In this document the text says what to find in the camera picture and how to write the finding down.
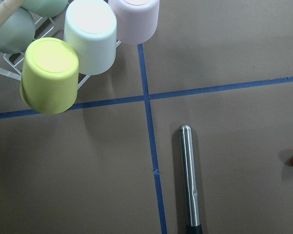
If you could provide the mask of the pink cup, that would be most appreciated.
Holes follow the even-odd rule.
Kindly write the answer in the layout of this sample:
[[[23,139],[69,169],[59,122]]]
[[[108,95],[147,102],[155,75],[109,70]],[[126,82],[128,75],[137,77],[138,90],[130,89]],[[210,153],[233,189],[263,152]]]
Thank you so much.
[[[109,0],[117,19],[117,40],[136,45],[155,33],[160,2],[158,0]]]

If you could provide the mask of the yellow cup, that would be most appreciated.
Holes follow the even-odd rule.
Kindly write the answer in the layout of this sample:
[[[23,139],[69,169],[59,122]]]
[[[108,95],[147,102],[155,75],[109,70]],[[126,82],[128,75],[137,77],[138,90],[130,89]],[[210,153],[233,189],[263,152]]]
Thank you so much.
[[[69,44],[56,38],[37,39],[25,52],[20,94],[37,112],[62,113],[76,101],[78,77],[78,56]]]

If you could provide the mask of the white cup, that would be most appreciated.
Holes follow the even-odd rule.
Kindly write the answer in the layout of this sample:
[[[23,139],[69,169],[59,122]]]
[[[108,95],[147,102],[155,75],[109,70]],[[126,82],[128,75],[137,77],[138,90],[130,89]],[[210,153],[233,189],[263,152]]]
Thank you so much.
[[[79,72],[99,75],[116,58],[116,16],[103,0],[74,0],[65,14],[64,41],[79,58]]]

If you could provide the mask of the green cup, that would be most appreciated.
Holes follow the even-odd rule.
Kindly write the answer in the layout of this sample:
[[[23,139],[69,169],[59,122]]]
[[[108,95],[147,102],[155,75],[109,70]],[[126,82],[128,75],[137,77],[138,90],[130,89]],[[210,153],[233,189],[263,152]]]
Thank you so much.
[[[67,6],[68,0],[26,0],[21,7],[43,17],[55,17]]]

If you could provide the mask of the grey cup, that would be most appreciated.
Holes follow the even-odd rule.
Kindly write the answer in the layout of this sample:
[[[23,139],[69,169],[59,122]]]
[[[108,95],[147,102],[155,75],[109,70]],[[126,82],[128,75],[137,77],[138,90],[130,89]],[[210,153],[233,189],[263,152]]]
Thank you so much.
[[[0,28],[0,52],[20,53],[34,40],[35,23],[29,11],[19,8]]]

